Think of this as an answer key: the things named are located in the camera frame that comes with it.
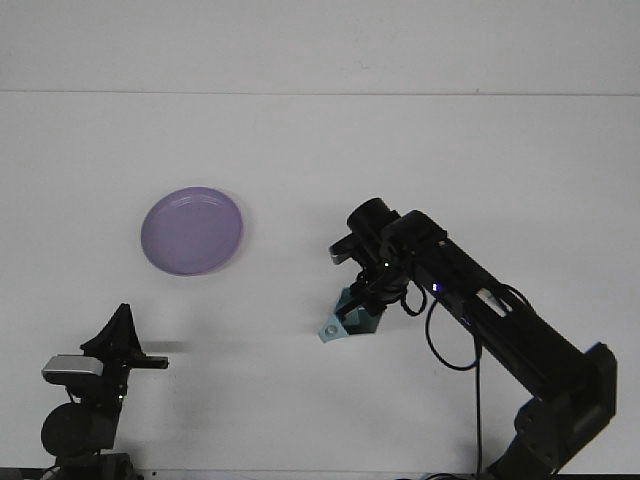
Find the black cable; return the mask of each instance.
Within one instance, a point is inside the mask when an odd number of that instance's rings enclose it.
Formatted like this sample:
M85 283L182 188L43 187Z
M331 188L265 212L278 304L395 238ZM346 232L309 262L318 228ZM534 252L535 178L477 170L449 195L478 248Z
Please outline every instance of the black cable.
M52 473L56 468L58 468L58 471L53 473L52 476L50 476L48 479L45 479L45 477L47 476L47 473ZM58 476L58 473L60 472L60 469L57 465L53 465L52 467L47 468L44 472L42 472L42 476L40 477L40 480L51 480L54 479Z
M452 473L434 473L433 475L429 475L427 478L424 478L422 480L441 480L441 479L461 480L460 477L456 477Z
M422 295L422 302L420 303L420 308L418 310L413 310L407 304L407 289L405 288L404 293L400 297L400 305L402 305L403 310L407 313L407 315L411 317L417 317L422 315L427 308L427 291L424 289L422 285L420 285L415 280L412 280L413 284L418 288L420 294Z
M429 348L431 349L431 352L433 352L433 354L435 355L435 357L447 368L450 368L452 370L458 371L458 372L465 372L465 371L469 371L473 368L476 369L475 371L475 390L476 390L476 445L477 445L477 462L476 462L476 479L480 478L480 473L482 472L482 455L483 455L483 451L482 451L482 412L481 412L481 401L480 401L480 359L482 357L482 343L480 342L480 338L477 335L476 329L475 329L475 324L471 325L471 333L473 334L473 346L474 346L474 353L475 353L475 359L472 363L470 363L469 365L464 365L464 366L460 366L460 365L454 365L450 362L448 362L447 360L445 360L445 358L440 355L440 352L438 352L438 350L436 349L433 340L431 339L431 331L430 331L430 326L431 326L431 317L433 316L433 311L435 310L436 305L438 304L438 300L435 299L433 301L433 303L431 304L431 307L429 307L429 311L427 312L427 318L425 320L425 326L424 326L424 332L425 332L425 337L427 339L427 343L429 344Z
M480 479L480 473L482 473L482 408L480 401L480 358L482 357L482 343L480 338L473 334L473 347L476 354L476 447L477 447L477 459L476 459L476 480Z
M435 357L440 361L440 363L442 363L445 367L450 368L451 370L455 370L457 372L467 372L478 364L479 359L476 358L469 365L464 365L464 366L454 365L448 362L447 360L445 360L444 357L440 355L440 352L438 352L435 345L433 344L433 340L431 339L430 327L431 327L431 317L433 316L433 311L435 310L436 305L438 305L437 299L435 299L431 304L431 306L429 307L429 311L427 312L427 319L424 322L424 335L427 338L427 343L429 344L429 348L431 349Z
M69 390L69 387L67 387L65 390L67 391L67 395L69 396L69 400L71 400L71 403L78 403L76 399L73 398L73 395L71 394L71 390Z

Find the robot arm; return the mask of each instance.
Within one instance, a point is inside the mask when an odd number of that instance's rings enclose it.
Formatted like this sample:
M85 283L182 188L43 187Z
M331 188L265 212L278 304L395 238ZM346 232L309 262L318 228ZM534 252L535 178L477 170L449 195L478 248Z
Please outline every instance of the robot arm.
M401 217L375 198L347 224L352 233L330 249L334 263L353 258L363 269L336 310L346 334L375 331L413 280L533 395L516 416L515 439L489 469L496 479L547 479L609 423L617 363L604 344L580 352L421 212ZM354 316L358 309L373 319L369 330ZM329 340L337 326L323 332Z

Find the teal object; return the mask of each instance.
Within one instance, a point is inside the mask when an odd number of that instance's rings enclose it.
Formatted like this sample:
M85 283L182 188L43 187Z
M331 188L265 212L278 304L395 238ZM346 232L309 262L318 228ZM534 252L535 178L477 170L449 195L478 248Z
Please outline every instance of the teal object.
M357 335L361 333L376 333L378 324L380 323L380 315L369 315L364 307L359 306L351 310L345 315L343 321L340 321L336 312L351 302L353 297L348 288L342 290L338 303L333 309L333 313L329 316L329 320L318 332L320 339L327 343L331 340L337 340L338 338L345 338L350 335Z

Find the white table surface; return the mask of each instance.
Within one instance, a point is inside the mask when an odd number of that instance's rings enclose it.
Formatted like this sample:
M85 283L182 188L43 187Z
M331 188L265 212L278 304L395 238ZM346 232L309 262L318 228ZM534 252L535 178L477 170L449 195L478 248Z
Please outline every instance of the white table surface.
M39 432L66 395L40 369L128 302L171 362L130 378L117 447L139 468L472 471L473 376L437 363L422 320L394 306L374 336L316 336L357 273L327 248L381 196L578 348L611 347L619 414L566 471L640 471L639 19L637 2L0 3L0 465L51 463ZM231 195L246 232L222 270L173 277L140 226L191 185ZM444 312L433 328L470 358ZM528 398L486 358L486 463Z

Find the cable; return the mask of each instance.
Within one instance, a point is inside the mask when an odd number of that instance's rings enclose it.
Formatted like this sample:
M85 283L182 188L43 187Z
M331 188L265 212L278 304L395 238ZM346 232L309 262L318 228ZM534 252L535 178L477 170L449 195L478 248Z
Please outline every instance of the cable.
M475 368L475 390L476 390L476 446L477 446L477 461L476 461L476 479L480 478L480 473L482 472L482 409L481 409L481 401L480 401L480 359L482 357L482 343L480 342L480 338L477 335L475 324L471 324L471 333L473 334L473 348L475 353L475 359L469 365L454 365L447 360L438 352L436 349L433 340L431 339L431 317L433 316L433 311L435 310L436 305L438 304L438 299L435 299L434 302L429 307L429 311L427 312L427 318L425 320L424 332L425 337L427 339L427 343L429 344L429 348L435 355L435 357L447 368L458 372L465 372Z
M411 307L407 304L407 289L405 288L404 293L400 297L400 305L402 305L403 310L407 313L407 315L411 317L417 317L422 315L422 313L427 308L427 292L422 285L416 282L414 279L411 280L413 284L418 288L420 293L422 294L422 302L420 303L420 308L418 310L412 310Z
M71 394L71 390L69 390L69 387L67 387L65 390L67 391L67 395L69 396L69 400L71 400L71 403L78 403L76 399L73 398L73 395Z
M470 363L469 365L454 365L450 362L448 362L447 360L444 359L444 357L442 355L440 355L440 352L438 352L438 350L436 349L435 345L433 344L433 340L431 339L431 331L430 331L430 327L431 327L431 317L433 316L433 311L436 308L436 305L438 305L438 299L435 299L433 301L433 303L431 304L431 306L429 307L429 311L427 312L427 319L424 322L424 335L427 339L427 343L429 344L429 348L431 349L431 351L433 352L433 354L435 355L435 357L440 361L440 363L442 363L445 367L450 368L451 370L455 370L457 372L467 372L469 370L471 370L472 368L474 368L479 359L475 359L472 363Z
M42 472L42 476L40 477L40 480L52 480L58 476L58 472L60 472L60 468L57 465L49 467L44 472Z

